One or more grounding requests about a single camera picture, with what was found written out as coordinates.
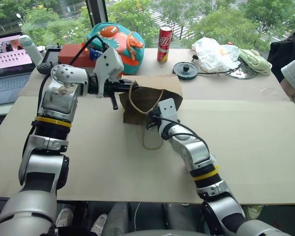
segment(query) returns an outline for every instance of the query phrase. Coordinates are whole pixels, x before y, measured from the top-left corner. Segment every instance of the black cable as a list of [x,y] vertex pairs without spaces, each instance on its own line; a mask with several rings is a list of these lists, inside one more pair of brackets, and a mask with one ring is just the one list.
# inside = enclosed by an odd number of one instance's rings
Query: black cable
[[241,64],[239,64],[238,67],[236,67],[235,69],[231,69],[231,70],[228,70],[228,71],[222,71],[222,72],[205,72],[205,73],[202,73],[202,72],[198,72],[198,75],[214,75],[214,74],[225,74],[225,73],[229,73],[229,72],[233,72],[235,70],[238,70],[240,68]]
[[41,101],[42,94],[43,94],[44,85],[45,85],[47,79],[49,78],[49,76],[50,76],[50,74],[46,75],[40,84],[39,93],[38,93],[37,115],[38,115],[39,105],[40,105],[40,101]]
[[183,124],[180,124],[178,121],[174,121],[174,120],[171,120],[171,119],[166,119],[166,118],[163,118],[163,117],[157,117],[157,116],[149,116],[148,117],[152,117],[152,118],[157,118],[157,119],[162,119],[162,120],[165,120],[165,121],[169,121],[171,123],[174,123],[174,124],[178,124],[180,125],[181,127],[184,127],[186,130],[190,131],[191,133],[193,133],[194,135],[197,135],[195,131],[193,131],[192,129],[190,129],[189,127],[187,127],[186,125],[183,125]]
[[72,65],[76,59],[79,57],[79,55],[84,51],[84,49],[93,41],[93,39],[98,38],[99,41],[102,44],[102,52],[106,51],[108,48],[108,45],[106,43],[104,43],[104,41],[98,36],[98,35],[94,35],[92,36],[87,42],[86,44],[80,49],[80,51],[75,55],[75,57],[71,60],[71,62],[69,63],[69,65]]
[[162,120],[165,120],[165,121],[168,121],[168,122],[171,122],[171,123],[174,123],[174,124],[177,124],[177,125],[180,125],[181,127],[185,128],[186,130],[190,131],[192,134],[189,134],[189,133],[177,133],[177,134],[172,134],[172,135],[169,135],[168,137],[171,138],[171,137],[174,137],[174,136],[177,136],[177,135],[189,135],[189,136],[192,136],[192,137],[195,137],[197,139],[199,139],[200,141],[202,141],[204,143],[204,145],[206,146],[208,152],[210,153],[209,151],[209,148],[208,148],[208,145],[207,143],[204,141],[203,138],[201,138],[200,136],[198,136],[196,134],[195,131],[193,131],[192,129],[190,129],[188,126],[184,125],[184,124],[181,124],[177,121],[174,121],[174,120],[171,120],[171,119],[167,119],[167,118],[163,118],[163,117],[157,117],[157,116],[149,116],[148,117],[152,117],[152,118],[157,118],[157,119],[162,119]]
[[200,136],[196,135],[196,134],[190,134],[190,133],[175,133],[175,134],[171,134],[171,135],[168,135],[167,137],[170,139],[171,137],[174,137],[174,136],[178,136],[178,135],[188,135],[188,136],[191,136],[191,137],[195,137],[196,139],[198,139],[199,141],[203,142],[204,145],[206,146],[207,148],[207,151],[210,153],[209,149],[208,149],[208,146],[207,146],[207,143],[203,140],[203,138],[201,138]]

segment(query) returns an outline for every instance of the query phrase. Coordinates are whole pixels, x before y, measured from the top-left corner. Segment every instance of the white robot part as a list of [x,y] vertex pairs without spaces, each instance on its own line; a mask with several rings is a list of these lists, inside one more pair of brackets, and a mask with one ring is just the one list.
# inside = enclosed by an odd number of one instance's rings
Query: white robot part
[[96,97],[104,97],[104,85],[107,80],[118,82],[118,75],[123,71],[123,63],[117,51],[109,47],[96,61],[94,73],[97,75],[98,94]]

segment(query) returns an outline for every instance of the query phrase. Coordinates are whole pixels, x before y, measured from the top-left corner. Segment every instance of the sneaker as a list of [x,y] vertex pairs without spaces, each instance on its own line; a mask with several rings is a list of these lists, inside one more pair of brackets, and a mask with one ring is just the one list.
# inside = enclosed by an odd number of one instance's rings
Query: sneaker
[[57,220],[57,227],[66,227],[72,224],[73,220],[73,212],[69,208],[64,208],[60,211]]
[[103,232],[103,228],[105,225],[107,219],[107,215],[106,214],[101,214],[97,220],[94,222],[92,228],[91,228],[91,232],[96,233],[98,236],[101,236],[102,232]]

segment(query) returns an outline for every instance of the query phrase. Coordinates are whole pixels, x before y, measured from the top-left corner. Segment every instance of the cardboard sheet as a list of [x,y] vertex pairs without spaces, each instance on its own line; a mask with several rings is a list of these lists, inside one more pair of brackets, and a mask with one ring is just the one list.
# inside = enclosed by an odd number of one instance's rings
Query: cardboard sheet
[[[37,97],[19,97],[0,126],[0,197],[20,189],[18,168]],[[292,102],[183,100],[181,122],[207,142],[219,173],[241,204],[295,203]],[[155,129],[146,145],[160,142]],[[122,123],[110,100],[79,98],[59,200],[200,203],[179,155],[164,142],[141,144],[141,127]]]

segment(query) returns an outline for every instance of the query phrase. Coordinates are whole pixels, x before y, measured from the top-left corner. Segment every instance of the window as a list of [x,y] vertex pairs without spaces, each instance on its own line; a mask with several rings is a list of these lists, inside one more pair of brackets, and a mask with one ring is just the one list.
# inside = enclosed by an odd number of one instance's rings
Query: window
[[0,0],[0,34],[21,31],[37,46],[81,43],[91,28],[84,0]]
[[106,0],[108,20],[157,47],[160,26],[173,29],[171,48],[202,37],[268,52],[295,31],[295,0]]
[[146,47],[157,47],[159,28],[169,25],[171,48],[206,36],[268,52],[295,31],[295,0],[0,0],[0,34],[22,31],[37,46],[81,43],[107,19],[138,32]]

